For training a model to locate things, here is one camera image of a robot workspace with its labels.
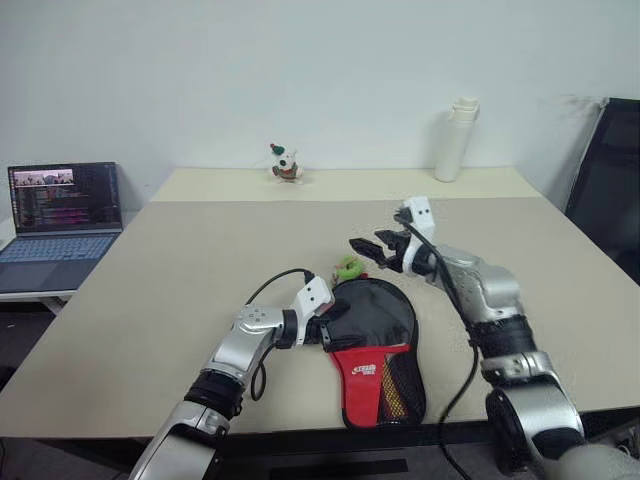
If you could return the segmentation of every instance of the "black office chair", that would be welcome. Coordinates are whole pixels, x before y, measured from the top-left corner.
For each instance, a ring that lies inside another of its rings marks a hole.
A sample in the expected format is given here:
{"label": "black office chair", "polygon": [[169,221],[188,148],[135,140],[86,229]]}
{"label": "black office chair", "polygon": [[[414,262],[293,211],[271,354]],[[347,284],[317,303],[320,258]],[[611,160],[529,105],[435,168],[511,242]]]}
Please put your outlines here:
{"label": "black office chair", "polygon": [[640,101],[609,100],[565,214],[640,285]]}
{"label": "black office chair", "polygon": [[4,387],[9,383],[11,377],[16,372],[16,369],[13,367],[0,367],[0,392],[4,389]]}

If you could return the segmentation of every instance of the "laptop keyboard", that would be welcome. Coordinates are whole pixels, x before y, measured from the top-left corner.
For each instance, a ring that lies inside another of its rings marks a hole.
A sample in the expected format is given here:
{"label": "laptop keyboard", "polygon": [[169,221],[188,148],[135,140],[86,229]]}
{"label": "laptop keyboard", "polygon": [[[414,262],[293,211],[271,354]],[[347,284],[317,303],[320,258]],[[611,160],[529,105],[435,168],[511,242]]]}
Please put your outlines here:
{"label": "laptop keyboard", "polygon": [[0,254],[0,263],[97,260],[113,237],[69,237],[16,240]]}

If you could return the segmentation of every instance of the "cable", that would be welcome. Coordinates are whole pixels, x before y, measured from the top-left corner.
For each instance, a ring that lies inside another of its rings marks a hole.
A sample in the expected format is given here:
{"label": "cable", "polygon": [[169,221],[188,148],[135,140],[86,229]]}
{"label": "cable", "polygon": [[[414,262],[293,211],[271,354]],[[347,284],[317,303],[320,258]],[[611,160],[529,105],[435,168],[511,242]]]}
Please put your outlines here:
{"label": "cable", "polygon": [[451,411],[455,408],[457,403],[460,401],[460,399],[466,393],[467,389],[471,385],[471,382],[473,382],[473,379],[476,376],[476,372],[478,371],[478,360],[479,360],[479,357],[480,357],[480,355],[478,353],[478,347],[473,346],[472,348],[473,348],[473,364],[471,365],[471,370],[469,371],[469,374],[467,375],[467,379],[462,384],[462,387],[460,387],[460,390],[458,390],[458,393],[456,393],[455,396],[451,399],[451,401],[447,405],[447,408],[445,408],[444,411],[442,412],[442,414],[440,415],[440,418],[438,419],[438,425],[436,427],[436,437],[438,439],[438,446],[440,447],[440,451],[442,452],[444,457],[447,459],[447,462],[449,462],[449,464],[453,468],[455,468],[456,471],[460,474],[460,476],[462,478],[464,478],[465,480],[472,480],[472,478],[460,466],[460,464],[458,464],[458,462],[456,462],[456,460],[453,458],[453,456],[451,456],[451,453],[449,452],[449,449],[447,448],[447,444],[444,441],[444,424],[447,421],[447,417],[449,416]]}
{"label": "cable", "polygon": [[253,302],[256,297],[262,292],[262,290],[264,290],[265,288],[267,288],[269,285],[271,285],[273,282],[275,282],[277,279],[284,277],[285,275],[289,275],[291,273],[304,273],[304,280],[305,283],[309,283],[311,281],[311,279],[313,279],[313,277],[315,277],[315,275],[313,274],[313,272],[307,270],[306,268],[292,268],[291,270],[285,270],[284,272],[280,272],[277,275],[274,275],[273,277],[271,277],[269,280],[267,280],[266,282],[264,282],[262,285],[260,285],[260,288],[258,288],[258,290],[256,290],[255,292],[253,292],[253,295],[251,295],[249,297],[249,299],[244,302],[245,305],[249,305],[251,302]]}
{"label": "cable", "polygon": [[4,441],[0,440],[0,449],[2,450],[2,457],[0,457],[0,478],[4,476],[4,460],[7,456],[7,449],[4,446]]}
{"label": "cable", "polygon": [[[400,223],[402,226],[404,226],[407,230],[409,230],[413,235],[415,235],[416,238],[420,240],[422,244],[425,247],[427,247],[429,252],[436,258],[436,271],[439,271],[440,273],[440,278],[442,279],[442,286],[444,287],[444,291],[449,297],[449,300],[451,300],[451,303],[453,304],[453,307],[455,308],[456,312],[458,312],[458,315],[460,316],[462,323],[467,329],[467,332],[470,332],[471,322],[469,321],[464,311],[462,310],[460,297],[458,297],[458,291],[456,290],[455,284],[453,283],[451,272],[449,272],[449,268],[447,267],[447,264],[445,263],[444,258],[442,258],[442,255],[440,254],[438,249],[429,240],[427,240],[424,237],[424,235],[422,235],[418,231],[418,229],[416,229],[413,225],[411,225],[410,222],[402,218],[400,215],[395,215],[394,219],[398,223]],[[470,342],[469,344],[473,349],[473,363],[471,365],[471,370],[467,375],[467,379],[462,384],[462,387],[460,387],[458,392],[454,395],[454,397],[451,399],[447,407],[444,409],[444,411],[440,415],[440,418],[438,419],[438,424],[436,426],[436,437],[438,439],[438,446],[440,447],[440,451],[442,452],[444,457],[447,459],[447,462],[449,462],[449,464],[460,474],[462,478],[464,478],[464,480],[473,480],[473,479],[458,464],[458,462],[456,462],[456,460],[453,458],[453,456],[449,452],[449,449],[447,448],[447,444],[444,441],[444,425],[451,411],[455,408],[455,406],[458,404],[460,399],[467,392],[467,389],[471,385],[471,382],[473,382],[473,379],[475,378],[476,373],[478,371],[480,353],[478,351],[478,347],[473,342]]]}
{"label": "cable", "polygon": [[[311,272],[310,270],[307,270],[306,268],[292,268],[290,270],[285,270],[284,272],[280,272],[279,274],[274,275],[269,280],[267,280],[262,285],[260,285],[260,287],[255,292],[253,292],[253,295],[251,295],[249,299],[245,302],[245,305],[249,305],[251,302],[253,302],[256,299],[256,297],[260,295],[260,292],[262,292],[265,288],[267,288],[277,279],[282,278],[286,275],[290,275],[292,273],[303,273],[305,284],[309,283],[313,279],[313,277],[315,277],[314,273]],[[250,393],[251,393],[251,400],[253,400],[254,402],[257,402],[262,398],[262,395],[264,394],[264,390],[267,387],[267,370],[266,368],[264,368],[264,359],[267,357],[267,355],[272,349],[273,349],[273,345],[270,345],[267,348],[267,350],[265,350],[265,352],[262,354],[262,357],[260,358],[260,362],[258,362],[258,368],[256,368],[256,371],[253,372],[253,376],[251,377]],[[260,389],[256,392],[256,379],[258,378],[258,373],[261,374],[262,382],[260,383]]]}
{"label": "cable", "polygon": [[[253,372],[253,376],[251,377],[251,400],[257,402],[262,398],[264,394],[264,389],[267,387],[267,369],[264,368],[264,359],[269,355],[269,352],[273,349],[273,345],[269,345],[269,347],[262,354],[262,358],[260,359],[260,363],[258,364],[258,369]],[[262,382],[260,382],[260,390],[256,392],[256,379],[258,378],[258,372],[260,372],[260,376],[262,377]]]}

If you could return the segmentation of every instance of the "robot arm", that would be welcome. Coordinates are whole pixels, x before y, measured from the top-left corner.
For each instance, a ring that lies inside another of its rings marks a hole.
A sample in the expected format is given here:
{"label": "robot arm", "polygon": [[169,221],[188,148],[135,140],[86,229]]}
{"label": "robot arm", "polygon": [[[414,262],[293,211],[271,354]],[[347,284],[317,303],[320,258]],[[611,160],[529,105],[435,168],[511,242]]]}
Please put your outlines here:
{"label": "robot arm", "polygon": [[[501,469],[513,472],[529,466],[549,479],[640,478],[640,465],[622,452],[586,446],[580,416],[549,355],[533,340],[515,277],[469,253],[446,246],[436,250],[430,243],[435,222],[425,197],[407,200],[395,219],[403,231],[375,232],[395,255],[387,258],[382,247],[365,239],[350,243],[380,267],[424,276],[450,294],[472,345],[482,352],[482,376],[493,387],[486,409]],[[591,477],[578,476],[575,469],[595,455],[592,452],[597,452],[600,465],[608,466],[585,470]]]}
{"label": "robot arm", "polygon": [[242,395],[272,347],[304,343],[309,320],[333,304],[331,290],[313,277],[287,310],[245,305],[233,327],[138,459],[131,480],[216,478],[216,445],[240,414]]}

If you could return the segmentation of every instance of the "beige tabletop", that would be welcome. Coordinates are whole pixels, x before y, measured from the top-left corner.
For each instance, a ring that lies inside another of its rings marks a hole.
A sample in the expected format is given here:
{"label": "beige tabletop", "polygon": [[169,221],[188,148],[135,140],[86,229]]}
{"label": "beige tabletop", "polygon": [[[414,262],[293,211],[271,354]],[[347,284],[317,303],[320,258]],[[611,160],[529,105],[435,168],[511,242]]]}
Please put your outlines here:
{"label": "beige tabletop", "polygon": [[[0,395],[0,436],[153,435],[259,284],[297,266],[328,278],[349,238],[395,227],[398,204],[152,202]],[[640,403],[640,289],[613,262],[539,195],[432,206],[437,243],[517,276],[538,345],[580,410]],[[440,291],[367,266],[416,308],[434,421],[470,366],[461,322]],[[283,279],[260,300],[287,306],[301,281]],[[266,366],[265,395],[244,400],[233,432],[342,426],[339,377],[321,348],[275,351]],[[476,379],[452,419],[484,418],[487,391]]]}
{"label": "beige tabletop", "polygon": [[265,170],[178,168],[156,202],[400,200],[429,198],[532,198],[540,194],[513,167],[468,168],[452,183],[431,170],[311,170],[302,184],[281,183]]}

